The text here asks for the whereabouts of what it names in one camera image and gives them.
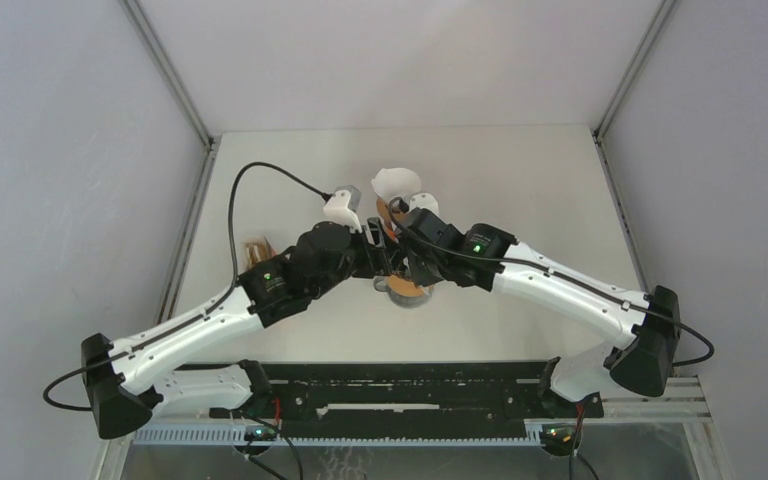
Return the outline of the white paper coffee filter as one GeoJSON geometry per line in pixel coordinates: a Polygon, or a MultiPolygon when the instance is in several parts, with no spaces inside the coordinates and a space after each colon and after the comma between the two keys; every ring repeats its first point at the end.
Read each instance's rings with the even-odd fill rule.
{"type": "Polygon", "coordinates": [[[371,185],[377,197],[385,202],[398,197],[409,199],[422,190],[419,175],[407,168],[382,168],[371,185]]]}

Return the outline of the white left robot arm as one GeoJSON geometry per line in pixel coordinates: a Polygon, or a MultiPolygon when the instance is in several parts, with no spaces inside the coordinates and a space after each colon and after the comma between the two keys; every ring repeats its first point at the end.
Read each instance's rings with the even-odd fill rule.
{"type": "Polygon", "coordinates": [[[81,377],[99,437],[114,439],[148,423],[171,400],[161,390],[165,377],[195,354],[302,313],[345,280],[389,274],[398,255],[376,219],[360,232],[323,221],[178,317],[116,340],[101,333],[85,338],[81,377]]]}

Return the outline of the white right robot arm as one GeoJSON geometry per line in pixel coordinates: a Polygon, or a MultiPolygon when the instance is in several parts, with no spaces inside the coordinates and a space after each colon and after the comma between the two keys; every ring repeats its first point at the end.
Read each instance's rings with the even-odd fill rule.
{"type": "Polygon", "coordinates": [[[478,223],[460,232],[424,208],[410,211],[397,230],[416,283],[446,280],[524,298],[600,337],[597,346],[550,362],[537,391],[547,414],[565,415],[608,387],[650,398],[664,394],[680,338],[673,291],[619,288],[555,262],[497,227],[478,223]]]}

